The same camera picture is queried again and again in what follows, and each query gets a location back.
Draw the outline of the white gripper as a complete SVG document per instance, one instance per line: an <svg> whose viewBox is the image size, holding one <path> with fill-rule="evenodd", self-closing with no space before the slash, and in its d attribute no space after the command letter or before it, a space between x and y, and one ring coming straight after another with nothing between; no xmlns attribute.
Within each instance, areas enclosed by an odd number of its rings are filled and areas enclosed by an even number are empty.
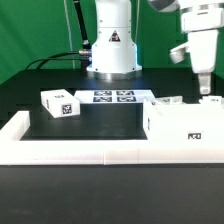
<svg viewBox="0 0 224 224"><path fill-rule="evenodd" d="M185 59L185 54L190 55L191 67L198 75L201 95L211 92L211 72L216 63L216 51L219 31L217 29L190 32L188 41L170 50L171 60L177 64Z"/></svg>

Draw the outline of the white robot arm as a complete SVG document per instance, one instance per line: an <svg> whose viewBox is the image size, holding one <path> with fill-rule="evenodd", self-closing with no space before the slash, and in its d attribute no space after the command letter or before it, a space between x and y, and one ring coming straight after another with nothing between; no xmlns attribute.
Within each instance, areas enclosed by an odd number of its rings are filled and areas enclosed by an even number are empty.
<svg viewBox="0 0 224 224"><path fill-rule="evenodd" d="M224 27L224 0L147 0L158 12L180 12L181 31L187 42L170 50L171 60L179 63L190 55L198 75L202 95L211 92L211 73L215 69L219 29ZM91 77L126 79L141 66L137 46L131 38L131 1L95 0L97 39L92 46Z"/></svg>

